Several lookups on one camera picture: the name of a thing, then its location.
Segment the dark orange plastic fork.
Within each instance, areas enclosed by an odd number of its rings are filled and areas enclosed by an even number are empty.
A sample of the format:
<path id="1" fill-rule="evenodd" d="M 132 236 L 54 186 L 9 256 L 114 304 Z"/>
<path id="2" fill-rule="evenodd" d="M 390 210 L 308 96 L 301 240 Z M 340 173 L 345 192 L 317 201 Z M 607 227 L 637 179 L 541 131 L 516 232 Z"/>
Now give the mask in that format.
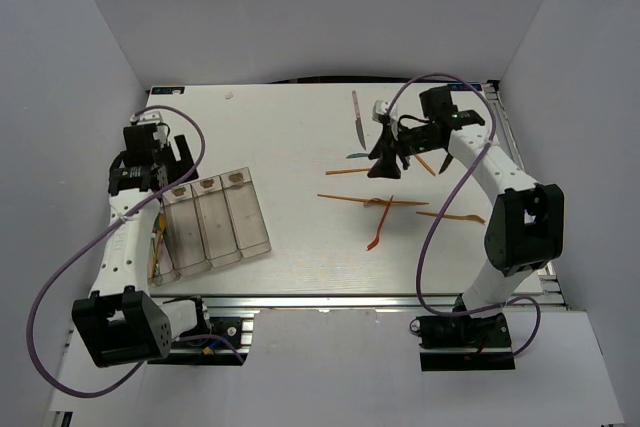
<path id="1" fill-rule="evenodd" d="M 382 199 L 370 199 L 365 203 L 366 207 L 371 207 L 371 206 L 383 206 L 384 210 L 383 213 L 380 217 L 380 220 L 377 224 L 376 227 L 376 232 L 375 232 L 375 236 L 373 238 L 373 240 L 366 246 L 366 250 L 367 251 L 371 251 L 372 249 L 374 249 L 380 242 L 380 236 L 381 236 L 381 232 L 384 226 L 384 223 L 387 219 L 387 216 L 389 214 L 389 211 L 393 205 L 393 201 L 394 201 L 394 196 L 391 196 L 389 199 L 386 200 L 382 200 Z"/>

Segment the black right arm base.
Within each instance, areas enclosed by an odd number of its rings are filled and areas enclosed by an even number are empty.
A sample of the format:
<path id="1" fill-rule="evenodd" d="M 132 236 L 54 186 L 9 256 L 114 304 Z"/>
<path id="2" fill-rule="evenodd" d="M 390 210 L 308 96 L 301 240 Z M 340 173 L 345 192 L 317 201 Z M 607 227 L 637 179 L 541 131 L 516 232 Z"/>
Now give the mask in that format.
<path id="1" fill-rule="evenodd" d="M 515 369 L 506 318 L 421 316 L 409 324 L 419 339 L 422 372 Z"/>

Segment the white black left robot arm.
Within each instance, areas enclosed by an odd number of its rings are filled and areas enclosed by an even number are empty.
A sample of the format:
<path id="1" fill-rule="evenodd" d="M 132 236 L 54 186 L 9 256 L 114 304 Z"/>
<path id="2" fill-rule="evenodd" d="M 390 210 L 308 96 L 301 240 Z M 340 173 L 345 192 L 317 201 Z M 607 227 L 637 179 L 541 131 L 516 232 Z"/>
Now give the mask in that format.
<path id="1" fill-rule="evenodd" d="M 157 304 L 148 275 L 160 247 L 161 202 L 155 193 L 193 165 L 184 136 L 168 139 L 160 120 L 124 128 L 125 148 L 109 169 L 111 225 L 98 276 L 85 299 L 74 302 L 72 320 L 100 368 L 161 360 L 182 338 L 199 346 L 211 321 L 198 297 Z"/>

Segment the orange plastic spoon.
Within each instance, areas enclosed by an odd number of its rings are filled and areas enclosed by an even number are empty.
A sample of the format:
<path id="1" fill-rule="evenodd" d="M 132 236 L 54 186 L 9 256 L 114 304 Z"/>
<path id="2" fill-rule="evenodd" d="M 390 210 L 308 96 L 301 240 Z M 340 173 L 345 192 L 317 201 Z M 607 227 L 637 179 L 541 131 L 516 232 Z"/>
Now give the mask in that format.
<path id="1" fill-rule="evenodd" d="M 151 277 L 160 275 L 163 259 L 166 254 L 165 227 L 159 227 L 153 235 L 152 256 L 151 256 Z"/>

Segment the iridescent metal spoon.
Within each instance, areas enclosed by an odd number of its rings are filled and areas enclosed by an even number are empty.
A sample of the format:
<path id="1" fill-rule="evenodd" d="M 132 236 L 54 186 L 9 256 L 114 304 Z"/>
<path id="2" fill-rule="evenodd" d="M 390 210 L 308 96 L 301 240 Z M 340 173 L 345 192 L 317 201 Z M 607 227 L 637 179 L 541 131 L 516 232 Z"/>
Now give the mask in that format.
<path id="1" fill-rule="evenodd" d="M 162 274 L 160 273 L 160 260 L 162 255 L 162 247 L 156 247 L 151 256 L 149 284 L 159 285 L 162 283 Z"/>

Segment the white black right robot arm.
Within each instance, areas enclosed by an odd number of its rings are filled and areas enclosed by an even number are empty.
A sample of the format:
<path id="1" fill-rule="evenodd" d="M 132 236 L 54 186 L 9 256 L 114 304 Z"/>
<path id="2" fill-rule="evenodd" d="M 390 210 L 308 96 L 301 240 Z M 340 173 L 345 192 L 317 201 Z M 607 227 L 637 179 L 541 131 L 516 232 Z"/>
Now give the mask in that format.
<path id="1" fill-rule="evenodd" d="M 423 116 L 413 128 L 402 125 L 389 103 L 375 103 L 372 118 L 382 131 L 369 154 L 373 166 L 368 175 L 398 179 L 411 156 L 443 150 L 492 201 L 484 236 L 486 262 L 460 296 L 462 314 L 451 321 L 453 337 L 472 346 L 488 332 L 485 318 L 497 315 L 532 272 L 561 255 L 564 194 L 518 167 L 500 147 L 495 123 L 474 110 L 459 110 L 449 86 L 432 87 L 419 99 Z"/>

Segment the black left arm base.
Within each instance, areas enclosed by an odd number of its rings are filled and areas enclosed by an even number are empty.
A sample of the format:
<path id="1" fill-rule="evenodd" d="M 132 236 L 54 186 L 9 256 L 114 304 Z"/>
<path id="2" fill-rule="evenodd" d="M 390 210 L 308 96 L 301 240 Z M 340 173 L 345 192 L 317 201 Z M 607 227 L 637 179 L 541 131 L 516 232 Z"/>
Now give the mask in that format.
<path id="1" fill-rule="evenodd" d="M 251 320 L 210 309 L 200 296 L 155 299 L 170 321 L 169 354 L 149 364 L 241 366 L 251 344 Z"/>

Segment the small orange plastic fork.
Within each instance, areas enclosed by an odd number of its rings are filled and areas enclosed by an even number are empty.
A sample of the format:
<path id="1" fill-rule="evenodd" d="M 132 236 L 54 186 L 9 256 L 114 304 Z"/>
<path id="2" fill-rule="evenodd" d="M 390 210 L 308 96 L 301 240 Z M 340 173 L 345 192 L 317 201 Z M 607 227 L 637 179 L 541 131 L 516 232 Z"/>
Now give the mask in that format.
<path id="1" fill-rule="evenodd" d="M 433 217 L 433 218 L 436 218 L 439 215 L 438 212 L 431 212 L 431 211 L 417 211 L 417 214 L 422 216 Z M 449 220 L 476 222 L 481 225 L 486 224 L 486 220 L 477 214 L 444 214 L 443 218 L 449 219 Z"/>

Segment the teal plastic spoon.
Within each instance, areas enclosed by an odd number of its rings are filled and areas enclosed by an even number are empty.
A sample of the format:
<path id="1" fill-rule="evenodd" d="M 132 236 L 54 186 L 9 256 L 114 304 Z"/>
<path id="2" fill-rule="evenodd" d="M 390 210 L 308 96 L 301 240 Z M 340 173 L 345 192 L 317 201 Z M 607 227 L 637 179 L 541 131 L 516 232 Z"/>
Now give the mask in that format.
<path id="1" fill-rule="evenodd" d="M 168 222 L 164 213 L 159 213 L 154 224 L 154 249 L 161 246 L 162 251 L 171 253 L 171 239 L 168 232 Z"/>

